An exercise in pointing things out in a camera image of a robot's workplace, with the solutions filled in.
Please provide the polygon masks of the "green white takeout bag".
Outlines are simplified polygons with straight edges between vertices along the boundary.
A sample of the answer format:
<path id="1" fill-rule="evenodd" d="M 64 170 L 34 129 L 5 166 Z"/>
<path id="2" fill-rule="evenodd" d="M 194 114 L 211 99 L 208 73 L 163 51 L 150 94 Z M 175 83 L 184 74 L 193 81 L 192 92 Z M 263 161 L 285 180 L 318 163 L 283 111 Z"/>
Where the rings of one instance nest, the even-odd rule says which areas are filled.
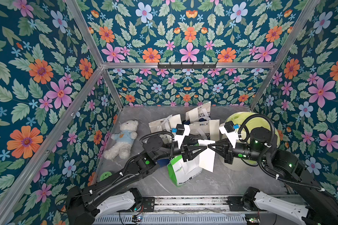
<path id="1" fill-rule="evenodd" d="M 176 156 L 167 165 L 169 178 L 177 187 L 184 185 L 202 172 L 200 159 L 185 162 L 183 157 Z"/>

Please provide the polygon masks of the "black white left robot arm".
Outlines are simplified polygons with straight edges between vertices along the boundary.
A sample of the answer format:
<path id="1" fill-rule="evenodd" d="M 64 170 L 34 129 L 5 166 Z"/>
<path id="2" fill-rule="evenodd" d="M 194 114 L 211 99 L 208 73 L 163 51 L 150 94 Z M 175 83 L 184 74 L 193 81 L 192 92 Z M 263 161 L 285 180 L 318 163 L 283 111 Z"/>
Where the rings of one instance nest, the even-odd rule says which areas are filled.
<path id="1" fill-rule="evenodd" d="M 77 186 L 68 191 L 66 213 L 71 225 L 91 225 L 96 219 L 117 211 L 135 211 L 142 204 L 143 197 L 137 188 L 125 190 L 129 185 L 144 179 L 160 168 L 161 159 L 181 155 L 193 160 L 207 149 L 207 145 L 183 145 L 173 140 L 165 144 L 161 132 L 143 136 L 140 141 L 143 151 L 131 157 L 123 169 L 110 177 L 81 189 Z"/>

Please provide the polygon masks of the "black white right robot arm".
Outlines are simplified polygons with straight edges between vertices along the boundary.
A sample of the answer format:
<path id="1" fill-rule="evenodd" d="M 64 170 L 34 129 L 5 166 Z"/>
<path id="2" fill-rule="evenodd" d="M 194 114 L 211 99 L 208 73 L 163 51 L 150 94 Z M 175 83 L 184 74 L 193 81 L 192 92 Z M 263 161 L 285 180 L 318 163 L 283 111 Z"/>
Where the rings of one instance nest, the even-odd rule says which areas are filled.
<path id="1" fill-rule="evenodd" d="M 249 187 L 242 197 L 245 209 L 273 212 L 299 225 L 338 225 L 338 202 L 335 197 L 314 179 L 309 169 L 294 154 L 277 148 L 278 137 L 273 121 L 263 114 L 248 116 L 234 128 L 233 122 L 220 127 L 229 138 L 208 145 L 232 164 L 234 158 L 255 161 L 269 177 L 291 187 L 306 205 L 295 205 L 268 196 L 257 188 Z"/>

